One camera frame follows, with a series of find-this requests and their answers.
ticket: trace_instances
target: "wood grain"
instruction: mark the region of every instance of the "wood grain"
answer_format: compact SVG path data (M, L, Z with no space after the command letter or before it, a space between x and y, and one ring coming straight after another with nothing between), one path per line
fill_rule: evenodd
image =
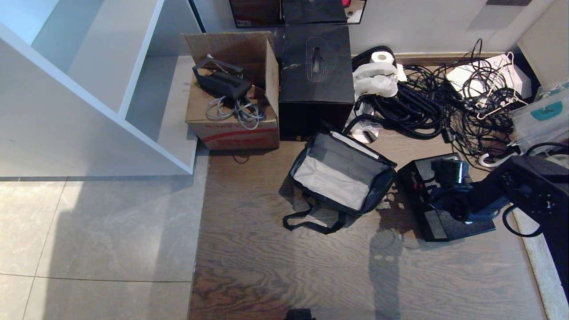
M283 216L307 208L286 179L303 147L211 158L190 319L280 320L295 307L318 320L545 318L520 239L498 221L496 232L424 242L397 186L391 208L334 234L284 229ZM392 132L371 147L399 167L452 151ZM336 215L323 207L306 219Z

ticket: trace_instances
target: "black box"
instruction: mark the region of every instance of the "black box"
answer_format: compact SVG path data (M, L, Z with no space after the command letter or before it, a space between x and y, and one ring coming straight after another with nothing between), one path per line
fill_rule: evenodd
M427 189L430 186L438 186L434 181L435 173L431 169L431 162L437 159L460 160L460 157L458 153L450 153L414 160L397 171L398 189L403 190L411 203L424 240L451 241L496 230L492 221L464 224L455 220L447 211L436 210L423 202L423 199L428 198ZM465 176L465 181L472 182L469 175Z
M324 120L342 131L354 104L347 26L286 26L279 122L282 140L304 140Z
M283 0L285 24L347 23L342 0Z

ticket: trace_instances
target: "toilet paper roll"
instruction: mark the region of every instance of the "toilet paper roll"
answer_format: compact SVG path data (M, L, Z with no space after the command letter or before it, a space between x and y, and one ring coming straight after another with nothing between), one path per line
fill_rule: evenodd
M395 58L387 51L377 51L372 53L372 61L371 62L387 62L393 63Z

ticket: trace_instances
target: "mirror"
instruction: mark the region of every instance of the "mirror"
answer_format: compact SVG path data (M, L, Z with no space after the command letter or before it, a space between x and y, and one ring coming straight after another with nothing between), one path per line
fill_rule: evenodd
M302 23L358 24L366 0L229 0L238 28Z

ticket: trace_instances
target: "gray tile floor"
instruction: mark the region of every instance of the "gray tile floor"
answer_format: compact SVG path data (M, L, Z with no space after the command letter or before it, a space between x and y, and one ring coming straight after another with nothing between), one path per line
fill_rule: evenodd
M207 167L0 182L0 320L186 319Z

